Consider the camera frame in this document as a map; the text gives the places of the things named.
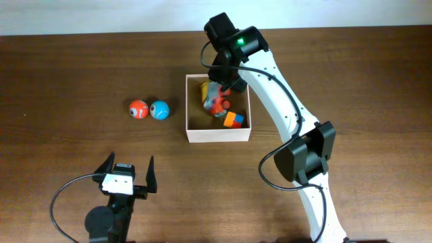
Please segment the red toy fire truck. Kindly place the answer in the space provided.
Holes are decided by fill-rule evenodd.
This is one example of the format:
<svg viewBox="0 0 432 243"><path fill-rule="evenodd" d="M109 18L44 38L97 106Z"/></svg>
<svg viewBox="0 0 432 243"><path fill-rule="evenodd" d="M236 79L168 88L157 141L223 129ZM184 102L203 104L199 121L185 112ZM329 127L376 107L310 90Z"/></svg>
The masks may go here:
<svg viewBox="0 0 432 243"><path fill-rule="evenodd" d="M214 81L206 81L200 86L202 94L202 105L204 110L214 117L223 117L231 104L227 98L231 95L231 90L222 91L222 85Z"/></svg>

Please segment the multicolour puzzle cube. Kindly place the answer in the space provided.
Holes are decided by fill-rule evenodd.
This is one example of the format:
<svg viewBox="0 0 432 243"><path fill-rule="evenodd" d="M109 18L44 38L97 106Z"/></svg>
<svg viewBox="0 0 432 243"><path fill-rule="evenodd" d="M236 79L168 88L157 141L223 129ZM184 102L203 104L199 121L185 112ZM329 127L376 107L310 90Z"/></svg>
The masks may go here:
<svg viewBox="0 0 432 243"><path fill-rule="evenodd" d="M244 121L244 116L228 111L223 122L223 126L227 128L241 128Z"/></svg>

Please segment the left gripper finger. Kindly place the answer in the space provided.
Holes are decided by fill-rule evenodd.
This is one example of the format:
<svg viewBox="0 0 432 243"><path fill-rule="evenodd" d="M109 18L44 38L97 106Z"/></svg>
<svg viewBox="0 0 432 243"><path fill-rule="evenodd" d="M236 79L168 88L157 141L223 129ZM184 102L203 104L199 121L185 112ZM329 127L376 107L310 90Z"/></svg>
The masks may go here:
<svg viewBox="0 0 432 243"><path fill-rule="evenodd" d="M147 173L146 173L146 191L148 193L157 193L157 179L155 175L155 161L154 157L151 155Z"/></svg>
<svg viewBox="0 0 432 243"><path fill-rule="evenodd" d="M94 171L92 180L101 183L107 173L111 173L114 164L115 153L111 152L106 160Z"/></svg>

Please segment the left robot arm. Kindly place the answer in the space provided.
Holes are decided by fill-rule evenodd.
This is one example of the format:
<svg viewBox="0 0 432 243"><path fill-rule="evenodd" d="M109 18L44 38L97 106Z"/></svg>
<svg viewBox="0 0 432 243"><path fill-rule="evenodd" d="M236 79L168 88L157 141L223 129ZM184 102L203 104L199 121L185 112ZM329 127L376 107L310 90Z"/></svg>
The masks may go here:
<svg viewBox="0 0 432 243"><path fill-rule="evenodd" d="M114 159L115 153L111 153L92 176L109 200L107 205L90 210L84 220L90 242L126 242L135 200L146 200L157 192L154 157L150 158L143 186L134 183L133 165L115 163Z"/></svg>

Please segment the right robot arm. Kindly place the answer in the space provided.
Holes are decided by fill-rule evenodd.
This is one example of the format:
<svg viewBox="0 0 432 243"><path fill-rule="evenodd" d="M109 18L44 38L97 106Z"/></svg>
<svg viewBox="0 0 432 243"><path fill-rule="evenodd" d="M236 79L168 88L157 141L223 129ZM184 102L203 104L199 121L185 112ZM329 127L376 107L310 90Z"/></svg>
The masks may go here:
<svg viewBox="0 0 432 243"><path fill-rule="evenodd" d="M208 65L210 80L223 90L250 87L271 116L283 144L259 162L261 179L270 187L297 191L313 242L347 242L329 190L329 166L335 128L321 123L301 103L281 74L260 31L236 28L226 13L205 24L217 55Z"/></svg>

